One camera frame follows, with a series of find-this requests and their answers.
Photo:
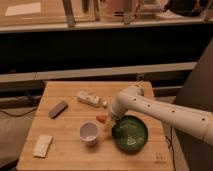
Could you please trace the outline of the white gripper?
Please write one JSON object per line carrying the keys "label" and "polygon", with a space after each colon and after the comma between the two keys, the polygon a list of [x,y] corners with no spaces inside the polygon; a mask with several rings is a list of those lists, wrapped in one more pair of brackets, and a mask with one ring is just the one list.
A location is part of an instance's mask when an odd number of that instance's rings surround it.
{"label": "white gripper", "polygon": [[116,124],[115,120],[120,120],[122,118],[122,115],[115,114],[110,107],[107,109],[107,112],[108,112],[108,115],[110,116],[110,118],[112,118],[112,119],[106,120],[106,122],[104,124],[104,130],[110,131],[113,128],[113,126]]}

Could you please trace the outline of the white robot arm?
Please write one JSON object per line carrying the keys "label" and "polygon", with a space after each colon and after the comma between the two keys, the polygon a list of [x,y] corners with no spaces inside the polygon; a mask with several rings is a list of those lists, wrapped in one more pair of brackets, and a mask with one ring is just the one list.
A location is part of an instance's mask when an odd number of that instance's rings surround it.
{"label": "white robot arm", "polygon": [[121,119],[132,110],[166,122],[175,128],[213,145],[213,113],[159,102],[144,96],[143,88],[133,84],[122,89],[108,105],[108,115]]}

